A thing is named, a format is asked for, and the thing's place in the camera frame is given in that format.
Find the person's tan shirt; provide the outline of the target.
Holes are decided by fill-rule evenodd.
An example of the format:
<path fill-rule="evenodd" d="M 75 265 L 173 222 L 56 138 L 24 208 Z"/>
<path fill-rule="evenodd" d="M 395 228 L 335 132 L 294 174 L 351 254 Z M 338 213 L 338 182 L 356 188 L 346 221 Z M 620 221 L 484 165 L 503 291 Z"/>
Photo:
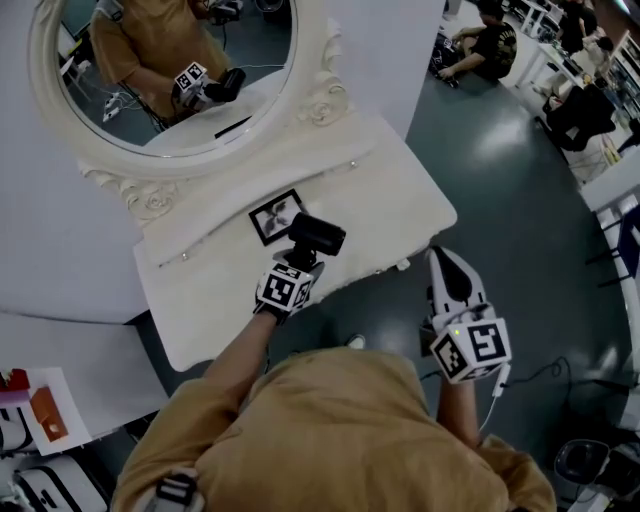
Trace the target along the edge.
<path fill-rule="evenodd" d="M 411 363 L 376 351 L 286 359 L 245 406 L 208 379 L 183 383 L 126 462 L 113 512 L 181 468 L 206 512 L 556 512 L 529 455 L 494 436 L 466 446 L 428 414 Z"/>

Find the oval mirror white carved frame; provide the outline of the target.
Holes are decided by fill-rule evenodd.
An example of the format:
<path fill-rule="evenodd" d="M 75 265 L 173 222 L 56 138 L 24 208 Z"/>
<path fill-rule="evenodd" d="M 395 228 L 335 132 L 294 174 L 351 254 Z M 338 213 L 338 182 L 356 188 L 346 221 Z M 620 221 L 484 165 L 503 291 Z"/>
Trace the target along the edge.
<path fill-rule="evenodd" d="M 338 25 L 324 0 L 292 0 L 293 40 L 281 91 L 245 124 L 199 146 L 160 153 L 118 142 L 89 126 L 68 98 L 57 61 L 63 0 L 38 0 L 28 42 L 28 76 L 39 112 L 79 160 L 83 175 L 119 194 L 139 224 L 168 213 L 187 191 L 185 182 L 243 164 L 268 146 L 323 128 L 349 109 L 345 88 L 331 68 L 339 55 Z"/>

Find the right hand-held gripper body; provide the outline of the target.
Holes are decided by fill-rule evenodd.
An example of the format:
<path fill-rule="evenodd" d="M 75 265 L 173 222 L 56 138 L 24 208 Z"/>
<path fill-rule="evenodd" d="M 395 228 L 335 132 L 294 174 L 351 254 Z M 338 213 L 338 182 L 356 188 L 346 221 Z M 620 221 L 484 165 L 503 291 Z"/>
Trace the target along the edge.
<path fill-rule="evenodd" d="M 423 349 L 450 384 L 486 378 L 512 360 L 506 322 L 491 304 L 436 315 L 421 326 Z"/>

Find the black round pot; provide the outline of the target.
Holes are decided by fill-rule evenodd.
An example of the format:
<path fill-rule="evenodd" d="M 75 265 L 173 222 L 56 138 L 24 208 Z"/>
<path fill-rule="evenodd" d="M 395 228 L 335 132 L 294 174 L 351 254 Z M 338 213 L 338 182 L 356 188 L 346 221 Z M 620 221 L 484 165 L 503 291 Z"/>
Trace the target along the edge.
<path fill-rule="evenodd" d="M 554 459 L 554 471 L 568 482 L 588 486 L 601 474 L 609 460 L 610 448 L 596 440 L 567 441 Z"/>

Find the large white case black trim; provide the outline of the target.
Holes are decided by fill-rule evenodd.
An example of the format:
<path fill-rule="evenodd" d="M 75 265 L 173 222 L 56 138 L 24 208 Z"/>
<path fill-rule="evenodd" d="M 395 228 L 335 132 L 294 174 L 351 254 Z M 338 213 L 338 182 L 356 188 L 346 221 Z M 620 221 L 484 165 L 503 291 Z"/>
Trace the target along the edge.
<path fill-rule="evenodd" d="M 13 475 L 13 484 L 29 512 L 108 512 L 108 505 L 87 478 L 65 478 L 49 466 L 36 466 Z"/>

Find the white vanity dressing table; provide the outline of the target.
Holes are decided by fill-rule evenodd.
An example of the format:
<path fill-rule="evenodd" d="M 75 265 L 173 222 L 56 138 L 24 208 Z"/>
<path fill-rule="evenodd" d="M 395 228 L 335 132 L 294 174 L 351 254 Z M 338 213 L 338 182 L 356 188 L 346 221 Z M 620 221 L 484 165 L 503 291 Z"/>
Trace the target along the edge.
<path fill-rule="evenodd" d="M 139 147 L 186 149 L 245 124 L 281 91 L 291 43 L 282 69 L 236 101 Z M 337 76 L 340 53 L 331 61 Z M 357 111 L 343 87 L 349 109 L 336 122 L 272 144 L 227 171 L 188 180 L 186 196 L 168 213 L 140 224 L 139 277 L 176 370 L 216 357 L 249 320 L 256 284 L 273 253 L 285 247 L 284 241 L 264 246 L 249 213 L 282 193 L 295 189 L 309 213 L 346 231 L 339 255 L 312 290 L 313 302 L 425 250 L 455 224 L 454 207 L 404 140 L 380 115 Z M 349 166 L 352 160 L 357 168 Z M 188 261 L 182 261 L 185 252 Z"/>

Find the small white case black trim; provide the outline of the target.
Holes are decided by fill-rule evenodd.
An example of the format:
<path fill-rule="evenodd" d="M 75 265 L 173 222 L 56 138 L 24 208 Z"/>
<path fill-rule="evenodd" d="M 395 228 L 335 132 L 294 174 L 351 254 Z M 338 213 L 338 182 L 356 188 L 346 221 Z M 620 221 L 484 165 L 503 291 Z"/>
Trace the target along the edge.
<path fill-rule="evenodd" d="M 37 447 L 20 408 L 0 408 L 0 454 L 34 452 Z"/>

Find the small black picture frame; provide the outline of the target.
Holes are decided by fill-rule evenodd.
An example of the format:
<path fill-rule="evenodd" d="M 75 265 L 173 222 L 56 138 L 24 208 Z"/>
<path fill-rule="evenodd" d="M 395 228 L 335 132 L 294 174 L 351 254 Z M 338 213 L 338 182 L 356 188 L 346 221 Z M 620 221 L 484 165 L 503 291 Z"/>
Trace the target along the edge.
<path fill-rule="evenodd" d="M 262 244 L 269 246 L 288 234 L 294 218 L 306 208 L 295 189 L 267 201 L 249 213 Z"/>

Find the red box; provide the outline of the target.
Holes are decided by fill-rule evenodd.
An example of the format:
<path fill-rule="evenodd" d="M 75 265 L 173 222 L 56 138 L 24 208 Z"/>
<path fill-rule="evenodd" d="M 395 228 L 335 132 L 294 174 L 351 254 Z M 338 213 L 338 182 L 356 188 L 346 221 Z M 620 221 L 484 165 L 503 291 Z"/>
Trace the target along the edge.
<path fill-rule="evenodd" d="M 0 370 L 0 393 L 22 393 L 29 388 L 29 378 L 24 369 Z"/>

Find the white side table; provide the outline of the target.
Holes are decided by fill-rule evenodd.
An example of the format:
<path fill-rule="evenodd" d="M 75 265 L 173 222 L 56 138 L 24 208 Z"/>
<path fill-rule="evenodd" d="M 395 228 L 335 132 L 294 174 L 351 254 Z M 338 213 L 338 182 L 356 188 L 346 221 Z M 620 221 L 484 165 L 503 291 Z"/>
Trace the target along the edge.
<path fill-rule="evenodd" d="M 16 407 L 22 410 L 37 451 L 41 456 L 61 453 L 92 441 L 61 368 L 27 369 L 30 388 L 22 393 L 0 393 L 0 408 Z M 68 430 L 68 435 L 49 442 L 36 422 L 29 400 L 39 387 L 48 386 Z"/>

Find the black hair dryer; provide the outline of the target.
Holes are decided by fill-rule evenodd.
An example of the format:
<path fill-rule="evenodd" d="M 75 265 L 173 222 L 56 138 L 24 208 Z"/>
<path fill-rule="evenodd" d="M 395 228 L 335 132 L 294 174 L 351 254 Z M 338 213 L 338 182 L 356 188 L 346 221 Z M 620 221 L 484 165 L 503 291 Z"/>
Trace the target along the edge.
<path fill-rule="evenodd" d="M 291 224 L 288 237 L 294 243 L 293 265 L 290 266 L 310 273 L 318 262 L 318 253 L 328 256 L 339 254 L 346 231 L 307 213 L 299 213 Z"/>

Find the blue chair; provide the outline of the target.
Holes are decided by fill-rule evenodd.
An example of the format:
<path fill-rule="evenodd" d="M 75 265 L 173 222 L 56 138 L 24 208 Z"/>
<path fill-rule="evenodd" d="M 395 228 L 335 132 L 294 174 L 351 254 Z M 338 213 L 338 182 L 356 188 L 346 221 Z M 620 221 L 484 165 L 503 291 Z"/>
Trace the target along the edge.
<path fill-rule="evenodd" d="M 608 249 L 585 261 L 590 265 L 599 261 L 620 264 L 618 277 L 601 282 L 598 288 L 635 280 L 640 275 L 640 199 L 628 195 L 613 206 L 596 213 L 599 231 L 605 236 Z"/>

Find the person's left forearm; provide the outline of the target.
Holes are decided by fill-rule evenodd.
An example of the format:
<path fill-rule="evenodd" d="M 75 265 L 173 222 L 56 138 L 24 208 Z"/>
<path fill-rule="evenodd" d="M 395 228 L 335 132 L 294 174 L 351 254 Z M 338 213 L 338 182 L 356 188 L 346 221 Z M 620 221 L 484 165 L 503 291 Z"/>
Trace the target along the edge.
<path fill-rule="evenodd" d="M 258 378 L 266 349 L 276 327 L 277 319 L 272 313 L 255 314 L 209 365 L 203 378 L 240 405 Z"/>

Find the black office chair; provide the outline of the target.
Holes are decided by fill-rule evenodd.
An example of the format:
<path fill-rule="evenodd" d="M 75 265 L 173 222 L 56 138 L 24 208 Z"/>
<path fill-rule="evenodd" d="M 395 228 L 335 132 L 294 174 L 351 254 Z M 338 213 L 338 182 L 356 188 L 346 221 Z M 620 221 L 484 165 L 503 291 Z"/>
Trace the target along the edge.
<path fill-rule="evenodd" d="M 583 151 L 597 135 L 614 132 L 615 106 L 595 84 L 573 87 L 565 101 L 546 115 L 554 144 L 569 152 Z"/>

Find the person's right forearm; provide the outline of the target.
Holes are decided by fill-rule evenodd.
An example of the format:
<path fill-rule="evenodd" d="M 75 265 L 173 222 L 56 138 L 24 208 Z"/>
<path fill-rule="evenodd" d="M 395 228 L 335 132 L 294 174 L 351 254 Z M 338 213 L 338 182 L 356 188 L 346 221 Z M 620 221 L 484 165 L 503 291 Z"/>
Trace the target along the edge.
<path fill-rule="evenodd" d="M 481 443 L 475 384 L 451 384 L 443 380 L 439 393 L 437 422 L 471 449 Z"/>

